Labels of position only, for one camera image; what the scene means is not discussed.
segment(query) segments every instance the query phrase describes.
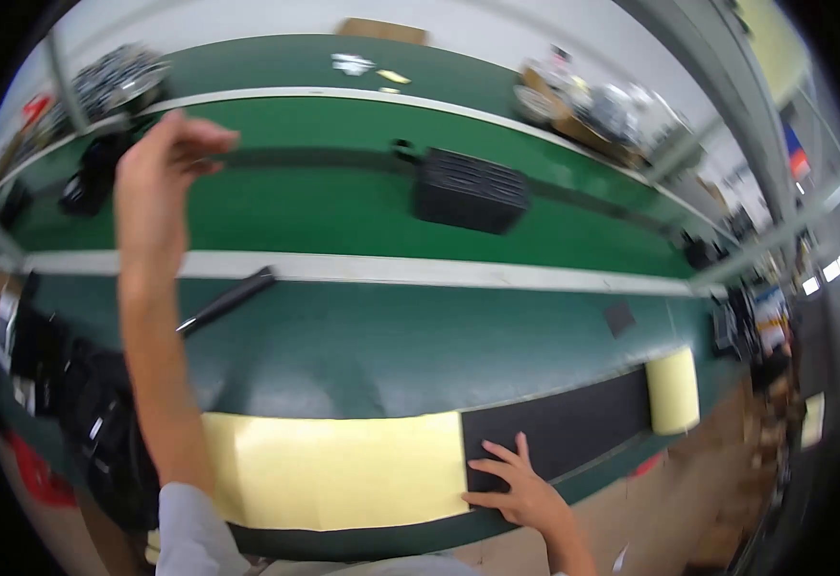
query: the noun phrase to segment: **forearm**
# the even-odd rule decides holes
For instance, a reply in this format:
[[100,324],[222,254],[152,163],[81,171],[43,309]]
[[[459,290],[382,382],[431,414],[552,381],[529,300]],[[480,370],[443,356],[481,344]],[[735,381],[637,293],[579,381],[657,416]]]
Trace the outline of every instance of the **forearm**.
[[201,414],[187,378],[177,326],[176,284],[119,279],[119,308],[126,363],[145,444],[160,476],[213,492]]
[[587,546],[586,534],[573,512],[564,514],[551,528],[542,531],[541,536],[548,549],[548,567],[552,574],[595,576],[596,565]]

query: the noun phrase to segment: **white wall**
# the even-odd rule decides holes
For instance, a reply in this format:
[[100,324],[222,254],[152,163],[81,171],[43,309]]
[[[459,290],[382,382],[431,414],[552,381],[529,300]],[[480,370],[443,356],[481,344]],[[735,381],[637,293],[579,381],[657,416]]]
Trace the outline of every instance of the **white wall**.
[[[250,36],[332,33],[345,17],[426,29],[433,46],[512,69],[555,43],[590,83],[640,82],[695,126],[715,114],[675,57],[611,0],[82,0],[57,30],[72,74],[123,42],[174,52]],[[0,112],[0,141],[17,129],[11,119],[46,73],[42,62],[21,68]]]

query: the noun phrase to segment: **black box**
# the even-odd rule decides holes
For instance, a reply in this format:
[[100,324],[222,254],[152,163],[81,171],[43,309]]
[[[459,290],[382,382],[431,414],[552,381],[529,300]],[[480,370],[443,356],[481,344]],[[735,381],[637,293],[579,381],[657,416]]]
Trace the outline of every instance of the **black box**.
[[505,234],[529,209],[529,186],[518,170],[438,148],[417,164],[420,220]]

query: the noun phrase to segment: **person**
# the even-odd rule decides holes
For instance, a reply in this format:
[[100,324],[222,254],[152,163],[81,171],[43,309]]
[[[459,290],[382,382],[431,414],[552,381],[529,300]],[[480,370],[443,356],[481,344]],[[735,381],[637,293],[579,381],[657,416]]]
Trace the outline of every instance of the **person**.
[[[161,554],[156,573],[239,575],[256,573],[242,557],[213,506],[213,465],[206,454],[200,409],[187,375],[178,324],[176,277],[189,233],[186,197],[196,178],[218,171],[210,155],[235,147],[238,132],[175,109],[120,159],[114,193],[119,251],[119,322],[142,434],[160,478]],[[544,536],[551,570],[595,574],[585,538],[564,500],[533,471],[524,434],[517,451],[485,443],[500,460],[469,466],[504,478],[507,493],[466,493],[465,501],[498,509],[506,520]],[[333,572],[366,574],[473,574],[456,559],[438,556],[346,565],[286,562],[264,574]]]

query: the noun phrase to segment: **gray sleeve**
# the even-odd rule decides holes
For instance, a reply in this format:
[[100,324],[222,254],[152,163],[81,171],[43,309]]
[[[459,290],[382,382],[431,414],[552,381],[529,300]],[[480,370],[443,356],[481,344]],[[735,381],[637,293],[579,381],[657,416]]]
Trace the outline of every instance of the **gray sleeve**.
[[225,521],[202,490],[171,482],[158,506],[161,555],[159,576],[241,576],[250,563],[237,551]]

